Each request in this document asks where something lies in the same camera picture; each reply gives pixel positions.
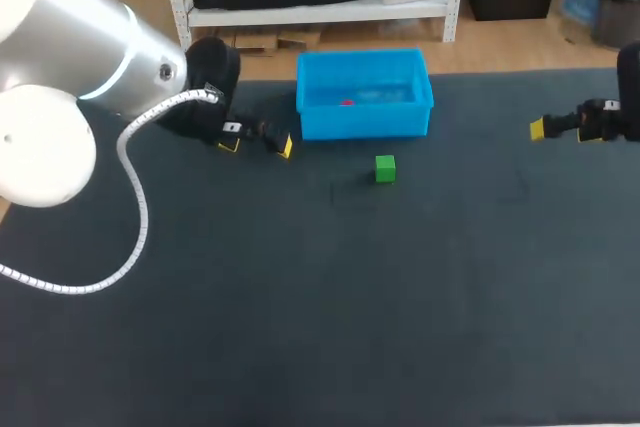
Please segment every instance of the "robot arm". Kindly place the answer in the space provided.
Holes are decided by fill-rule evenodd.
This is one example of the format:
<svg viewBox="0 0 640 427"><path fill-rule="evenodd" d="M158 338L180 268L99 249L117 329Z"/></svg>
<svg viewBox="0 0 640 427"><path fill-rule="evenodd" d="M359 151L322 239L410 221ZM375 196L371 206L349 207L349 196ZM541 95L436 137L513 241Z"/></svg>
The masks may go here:
<svg viewBox="0 0 640 427"><path fill-rule="evenodd" d="M0 195L66 202L95 142L76 102L133 120L187 84L184 52L114 0L0 0Z"/></svg>
<svg viewBox="0 0 640 427"><path fill-rule="evenodd" d="M591 99L566 116L545 115L531 124L532 140L560 137L577 130L581 142L605 142L624 137L640 142L640 43L631 44L618 55L620 100Z"/></svg>

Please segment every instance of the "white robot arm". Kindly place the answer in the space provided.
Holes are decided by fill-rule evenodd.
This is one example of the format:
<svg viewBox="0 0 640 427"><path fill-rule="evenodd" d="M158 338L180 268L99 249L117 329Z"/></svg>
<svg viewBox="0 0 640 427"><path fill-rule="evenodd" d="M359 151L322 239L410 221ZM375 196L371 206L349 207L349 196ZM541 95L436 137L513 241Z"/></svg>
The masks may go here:
<svg viewBox="0 0 640 427"><path fill-rule="evenodd" d="M0 0L0 196L48 207L95 163L77 100L133 120L179 94L180 47L115 0Z"/></svg>

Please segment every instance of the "blue plastic bin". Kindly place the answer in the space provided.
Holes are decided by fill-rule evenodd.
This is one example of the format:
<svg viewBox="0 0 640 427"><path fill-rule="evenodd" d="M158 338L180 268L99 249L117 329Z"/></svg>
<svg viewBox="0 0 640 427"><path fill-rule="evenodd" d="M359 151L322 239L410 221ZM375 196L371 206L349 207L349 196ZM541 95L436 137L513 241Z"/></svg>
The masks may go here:
<svg viewBox="0 0 640 427"><path fill-rule="evenodd" d="M298 112L304 140L424 137L433 108L419 49L302 54Z"/></svg>

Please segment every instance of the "shelf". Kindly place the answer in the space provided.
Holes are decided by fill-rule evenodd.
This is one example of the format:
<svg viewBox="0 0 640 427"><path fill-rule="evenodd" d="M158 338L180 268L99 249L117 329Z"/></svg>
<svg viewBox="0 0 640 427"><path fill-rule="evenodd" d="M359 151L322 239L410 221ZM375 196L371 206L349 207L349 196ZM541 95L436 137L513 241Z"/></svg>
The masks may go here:
<svg viewBox="0 0 640 427"><path fill-rule="evenodd" d="M193 4L191 0L186 0L186 5L189 7ZM398 5L384 5L380 0L358 0L341 4L288 9L230 11L193 8L189 12L188 18L190 27L356 22L445 17L447 5L448 0L425 0Z"/></svg>
<svg viewBox="0 0 640 427"><path fill-rule="evenodd" d="M194 27L236 27L245 25L321 24L363 20L420 19L444 17L442 40L456 38L460 0L426 0L384 5L380 0L358 0L343 4L268 10L199 10L193 0L169 0L180 45L186 51L193 40Z"/></svg>

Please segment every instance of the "wooden floor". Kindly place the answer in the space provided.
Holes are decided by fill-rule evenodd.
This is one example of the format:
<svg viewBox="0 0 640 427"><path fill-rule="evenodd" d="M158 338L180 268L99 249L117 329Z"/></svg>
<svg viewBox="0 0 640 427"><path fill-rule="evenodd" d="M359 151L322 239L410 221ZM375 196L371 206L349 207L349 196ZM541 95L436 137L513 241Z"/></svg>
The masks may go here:
<svg viewBox="0 0 640 427"><path fill-rule="evenodd" d="M168 0L122 0L151 25L176 38ZM433 74L613 67L616 54L565 25L556 8L545 20L475 22L464 5L457 41L440 41L443 21L359 22L328 26L318 50L419 47ZM295 79L295 52L245 57L242 78ZM0 217L6 204L0 201Z"/></svg>

